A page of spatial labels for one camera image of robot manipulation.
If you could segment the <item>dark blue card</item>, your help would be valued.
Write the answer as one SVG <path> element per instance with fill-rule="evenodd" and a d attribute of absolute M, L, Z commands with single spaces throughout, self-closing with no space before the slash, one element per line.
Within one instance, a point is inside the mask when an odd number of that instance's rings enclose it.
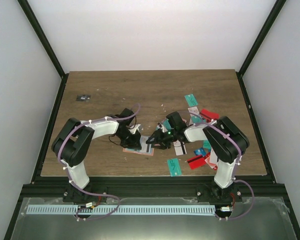
<path fill-rule="evenodd" d="M 196 156 L 199 156 L 199 155 L 205 156 L 206 155 L 206 151 L 202 147 L 194 150 L 193 152 Z"/>

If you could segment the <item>teal VIP card front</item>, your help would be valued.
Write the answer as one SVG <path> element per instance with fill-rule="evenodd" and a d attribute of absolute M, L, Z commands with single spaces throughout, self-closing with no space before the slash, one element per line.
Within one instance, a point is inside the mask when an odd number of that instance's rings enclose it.
<path fill-rule="evenodd" d="M 167 165 L 171 177 L 179 177 L 182 175 L 182 170 L 178 158 L 168 159 Z"/>

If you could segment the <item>white stripe card right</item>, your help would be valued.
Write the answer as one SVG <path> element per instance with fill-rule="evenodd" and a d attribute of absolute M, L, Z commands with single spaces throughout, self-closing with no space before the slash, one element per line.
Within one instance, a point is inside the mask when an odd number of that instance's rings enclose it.
<path fill-rule="evenodd" d="M 181 155 L 186 155 L 187 154 L 187 150 L 186 147 L 181 144 L 181 143 L 177 143 L 174 145 L 174 150 L 175 150 L 175 154 L 177 156 L 181 156 Z"/>

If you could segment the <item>light blue slotted strip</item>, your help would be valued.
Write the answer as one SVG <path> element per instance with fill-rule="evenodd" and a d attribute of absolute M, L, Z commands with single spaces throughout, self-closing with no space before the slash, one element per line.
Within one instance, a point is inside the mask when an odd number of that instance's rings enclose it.
<path fill-rule="evenodd" d="M 213 205 L 121 205 L 118 209 L 112 205 L 99 205 L 94 209 L 79 210 L 77 205 L 39 205 L 27 207 L 28 215 L 187 215 L 213 216 L 216 208 Z"/>

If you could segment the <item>red white card bottom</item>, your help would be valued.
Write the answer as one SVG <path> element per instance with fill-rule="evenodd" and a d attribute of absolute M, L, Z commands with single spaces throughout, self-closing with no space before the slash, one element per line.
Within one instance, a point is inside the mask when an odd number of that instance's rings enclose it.
<path fill-rule="evenodd" d="M 213 170 L 218 169 L 218 157 L 214 152 L 209 152 L 206 155 L 205 162 L 208 166 L 210 166 Z"/>

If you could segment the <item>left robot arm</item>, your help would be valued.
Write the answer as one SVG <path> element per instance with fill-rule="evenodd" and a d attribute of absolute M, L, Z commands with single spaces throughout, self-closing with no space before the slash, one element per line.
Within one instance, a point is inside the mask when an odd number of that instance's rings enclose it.
<path fill-rule="evenodd" d="M 136 115 L 136 112 L 125 108 L 120 114 L 106 115 L 95 120 L 70 118 L 53 141 L 51 149 L 66 171 L 69 183 L 76 187 L 74 195 L 79 201 L 87 202 L 92 196 L 92 189 L 87 186 L 90 179 L 84 164 L 92 140 L 116 136 L 122 148 L 142 148 L 141 125 L 135 123 L 130 126 Z"/>

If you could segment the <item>pink leather card holder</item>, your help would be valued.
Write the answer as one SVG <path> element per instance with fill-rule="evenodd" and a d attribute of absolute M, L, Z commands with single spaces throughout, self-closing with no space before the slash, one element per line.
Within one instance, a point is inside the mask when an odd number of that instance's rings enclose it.
<path fill-rule="evenodd" d="M 149 136 L 141 136 L 140 137 L 140 145 L 141 149 L 132 149 L 132 148 L 124 148 L 122 151 L 124 153 L 132 153 L 132 154 L 139 154 L 145 156 L 153 156 L 154 155 L 154 148 L 151 144 L 147 144 L 146 141 L 149 139 Z"/>

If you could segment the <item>red card top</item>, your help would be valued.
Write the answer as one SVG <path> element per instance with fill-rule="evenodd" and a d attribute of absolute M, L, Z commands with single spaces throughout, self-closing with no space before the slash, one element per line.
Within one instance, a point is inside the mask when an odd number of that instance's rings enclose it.
<path fill-rule="evenodd" d="M 211 112 L 205 108 L 203 108 L 199 114 L 207 121 L 217 120 L 220 117 L 218 113 Z"/>

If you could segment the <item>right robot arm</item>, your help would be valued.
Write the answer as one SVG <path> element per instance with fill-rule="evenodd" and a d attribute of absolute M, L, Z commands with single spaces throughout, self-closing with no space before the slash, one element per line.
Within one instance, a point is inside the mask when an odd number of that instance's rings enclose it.
<path fill-rule="evenodd" d="M 248 137 L 227 117 L 211 122 L 201 121 L 187 125 L 179 112 L 175 111 L 166 116 L 171 129 L 158 128 L 146 141 L 154 148 L 168 149 L 171 144 L 179 141 L 182 144 L 197 141 L 208 141 L 212 156 L 218 162 L 212 188 L 213 198 L 219 202 L 230 196 L 229 187 L 235 182 L 235 170 L 242 156 L 250 146 Z"/>

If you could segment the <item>small black tag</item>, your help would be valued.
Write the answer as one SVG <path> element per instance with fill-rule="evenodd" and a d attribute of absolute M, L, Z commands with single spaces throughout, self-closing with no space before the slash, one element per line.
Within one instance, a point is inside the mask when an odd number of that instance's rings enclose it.
<path fill-rule="evenodd" d="M 86 95 L 86 94 L 78 94 L 76 96 L 76 101 L 77 102 L 88 102 L 91 99 L 90 95 Z"/>

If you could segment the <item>frame post black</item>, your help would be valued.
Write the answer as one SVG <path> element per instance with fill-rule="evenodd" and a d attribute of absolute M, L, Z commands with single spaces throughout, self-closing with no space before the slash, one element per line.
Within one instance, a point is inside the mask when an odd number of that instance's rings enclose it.
<path fill-rule="evenodd" d="M 273 24 L 275 23 L 278 15 L 280 14 L 282 8 L 284 7 L 286 0 L 276 0 L 273 7 L 271 8 L 266 20 L 264 21 L 256 39 L 254 40 L 252 47 L 250 48 L 247 56 L 245 57 L 239 71 L 237 72 L 237 77 L 242 78 L 246 71 L 248 70 L 250 64 L 252 63 L 254 57 L 256 56 L 258 50 L 260 49 L 262 43 L 267 37 L 269 31 L 271 30 Z"/>
<path fill-rule="evenodd" d="M 58 75 L 61 79 L 66 76 L 66 73 L 60 64 L 44 30 L 42 29 L 31 5 L 27 0 L 17 0 L 18 4 L 20 5 L 21 9 L 23 10 L 27 20 L 29 21 L 30 25 L 32 26 L 35 34 L 37 35 L 41 45 L 43 46 L 45 52 L 47 53 L 51 63 L 53 64 L 55 70 L 57 71 Z"/>

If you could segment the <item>black aluminium front rail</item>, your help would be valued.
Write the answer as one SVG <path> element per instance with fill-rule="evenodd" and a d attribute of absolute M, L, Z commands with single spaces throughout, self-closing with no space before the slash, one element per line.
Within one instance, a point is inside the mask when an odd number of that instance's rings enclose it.
<path fill-rule="evenodd" d="M 269 176 L 240 176 L 231 190 L 243 197 L 287 198 L 286 187 Z M 123 198 L 197 197 L 204 191 L 217 188 L 212 176 L 148 176 L 148 177 L 91 177 L 85 191 L 109 194 Z M 21 198 L 69 196 L 74 188 L 66 177 L 37 177 L 33 183 L 23 185 Z"/>

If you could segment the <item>red card black stripe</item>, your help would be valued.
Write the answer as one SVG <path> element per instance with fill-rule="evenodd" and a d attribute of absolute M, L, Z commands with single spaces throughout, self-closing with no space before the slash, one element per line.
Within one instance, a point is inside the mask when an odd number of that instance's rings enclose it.
<path fill-rule="evenodd" d="M 186 162 L 188 163 L 191 170 L 200 168 L 206 164 L 205 157 L 202 155 L 196 155 L 192 158 L 189 158 Z"/>

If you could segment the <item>white card magnetic stripe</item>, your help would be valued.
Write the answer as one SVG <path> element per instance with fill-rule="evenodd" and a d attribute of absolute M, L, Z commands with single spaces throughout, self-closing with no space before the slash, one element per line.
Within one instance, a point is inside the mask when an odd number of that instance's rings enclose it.
<path fill-rule="evenodd" d="M 148 136 L 142 136 L 142 139 L 140 140 L 140 144 L 141 144 L 140 152 L 143 154 L 151 154 L 153 152 L 152 145 L 146 144 L 148 138 L 149 138 Z"/>

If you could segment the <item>white floral card upper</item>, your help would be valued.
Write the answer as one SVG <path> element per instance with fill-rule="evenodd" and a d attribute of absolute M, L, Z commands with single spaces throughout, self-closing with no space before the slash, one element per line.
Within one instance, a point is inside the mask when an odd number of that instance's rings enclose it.
<path fill-rule="evenodd" d="M 188 108 L 188 112 L 189 112 L 189 113 L 192 113 L 192 114 L 195 114 L 195 115 L 199 115 L 199 114 L 200 114 L 200 112 L 199 112 L 197 106 L 189 107 L 189 108 Z"/>

